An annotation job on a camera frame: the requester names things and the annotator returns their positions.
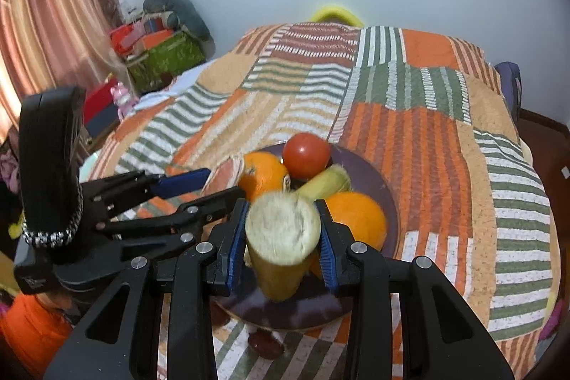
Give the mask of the dark red grape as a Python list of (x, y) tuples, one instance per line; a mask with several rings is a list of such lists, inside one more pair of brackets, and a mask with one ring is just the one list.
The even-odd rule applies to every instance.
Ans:
[(248, 336), (249, 347), (262, 359), (274, 361), (284, 353), (284, 345), (272, 332), (258, 329)]
[(214, 330), (230, 322), (231, 316), (229, 316), (228, 312), (224, 311), (216, 301), (209, 301), (209, 309), (211, 310), (211, 322)]

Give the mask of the red tomato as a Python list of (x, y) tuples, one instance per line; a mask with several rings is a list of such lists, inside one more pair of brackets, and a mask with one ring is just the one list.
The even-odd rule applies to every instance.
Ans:
[(297, 180), (311, 180), (330, 162), (330, 144), (308, 132), (292, 136), (282, 150), (283, 164)]

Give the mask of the red and blue box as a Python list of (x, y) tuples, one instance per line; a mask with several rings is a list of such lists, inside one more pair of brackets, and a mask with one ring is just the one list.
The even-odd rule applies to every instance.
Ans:
[(119, 124), (118, 107), (111, 93), (117, 84), (118, 80), (111, 77), (87, 94), (83, 107), (83, 120), (91, 139), (107, 134)]

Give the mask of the grey plush cushion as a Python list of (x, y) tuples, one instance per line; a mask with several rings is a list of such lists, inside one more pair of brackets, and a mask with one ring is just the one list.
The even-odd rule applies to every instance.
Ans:
[(212, 38), (205, 21), (190, 0), (144, 0), (143, 11), (146, 14), (171, 12), (178, 19), (178, 25), (186, 28), (193, 38), (199, 41)]

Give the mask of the pink toy figure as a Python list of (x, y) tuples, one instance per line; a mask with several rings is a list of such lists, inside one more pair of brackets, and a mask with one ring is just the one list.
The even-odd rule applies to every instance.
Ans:
[(138, 97), (122, 82), (117, 82), (110, 89), (110, 94), (114, 105), (117, 107), (118, 118), (123, 121), (138, 103)]

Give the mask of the orange red boxes stack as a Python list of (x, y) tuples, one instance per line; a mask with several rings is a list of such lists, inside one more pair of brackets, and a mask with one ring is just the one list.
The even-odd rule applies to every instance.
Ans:
[(172, 37), (175, 30), (166, 26), (160, 15), (143, 15), (109, 33), (113, 50), (121, 57), (139, 55)]

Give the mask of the yellow headboard object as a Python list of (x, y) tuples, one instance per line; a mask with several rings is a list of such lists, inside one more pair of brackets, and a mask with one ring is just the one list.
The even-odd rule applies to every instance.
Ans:
[(311, 15), (309, 21), (314, 23), (339, 23), (355, 28), (364, 27), (364, 23), (356, 15), (338, 5), (326, 5), (320, 8)]

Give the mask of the large orange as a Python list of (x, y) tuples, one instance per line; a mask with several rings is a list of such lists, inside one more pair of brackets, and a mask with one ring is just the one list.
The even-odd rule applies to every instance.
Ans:
[(331, 219), (347, 226), (354, 240), (380, 251), (387, 239), (387, 217), (369, 196), (352, 191), (338, 192), (325, 199)]

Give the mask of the long yellow banana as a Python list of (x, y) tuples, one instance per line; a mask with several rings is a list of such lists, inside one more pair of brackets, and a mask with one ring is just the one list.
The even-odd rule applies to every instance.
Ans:
[(351, 189), (352, 182), (348, 172), (341, 165), (333, 164), (297, 188), (296, 193), (310, 202), (315, 202)]

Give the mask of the purple ceramic plate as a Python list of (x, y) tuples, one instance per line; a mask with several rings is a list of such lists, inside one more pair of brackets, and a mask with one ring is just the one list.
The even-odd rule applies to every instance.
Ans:
[[(332, 164), (340, 164), (351, 178), (353, 190), (371, 197), (387, 217), (387, 239), (382, 254), (396, 256), (399, 241), (398, 210), (383, 176), (358, 154), (334, 146)], [(350, 298), (338, 298), (328, 292), (323, 281), (312, 273), (304, 276), (293, 297), (280, 303), (270, 301), (257, 286), (254, 271), (244, 267), (240, 285), (228, 297), (214, 297), (213, 302), (230, 316), (250, 325), (272, 331), (307, 331), (347, 316)]]

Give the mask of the orange with sticker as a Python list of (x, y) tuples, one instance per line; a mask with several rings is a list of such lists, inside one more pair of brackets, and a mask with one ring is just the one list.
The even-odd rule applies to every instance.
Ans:
[(243, 173), (239, 187), (249, 202), (269, 192), (287, 192), (291, 179), (286, 167), (275, 155), (254, 151), (243, 157)]

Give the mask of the striped pink curtain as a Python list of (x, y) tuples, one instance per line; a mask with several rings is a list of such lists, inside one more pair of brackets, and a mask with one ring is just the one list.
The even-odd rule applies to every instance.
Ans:
[(27, 95), (126, 76), (109, 38), (121, 22), (119, 0), (1, 0), (1, 133)]

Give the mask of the green patterned box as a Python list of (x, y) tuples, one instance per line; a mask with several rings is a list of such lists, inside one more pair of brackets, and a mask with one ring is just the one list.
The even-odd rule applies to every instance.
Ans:
[(148, 94), (168, 86), (177, 76), (206, 61), (201, 45), (184, 31), (126, 62), (137, 94)]

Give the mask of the cut yellow banana piece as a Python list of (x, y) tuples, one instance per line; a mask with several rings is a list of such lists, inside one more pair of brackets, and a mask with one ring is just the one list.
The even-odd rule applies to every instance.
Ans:
[(295, 193), (257, 198), (245, 219), (247, 251), (257, 285), (270, 301), (291, 298), (308, 272), (321, 237), (314, 203)]

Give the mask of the blue bag beside bed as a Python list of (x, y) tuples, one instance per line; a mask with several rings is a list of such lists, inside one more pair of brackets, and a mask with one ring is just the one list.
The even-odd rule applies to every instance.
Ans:
[(516, 123), (522, 109), (522, 77), (518, 64), (501, 62), (494, 66), (501, 78), (501, 91), (512, 120)]

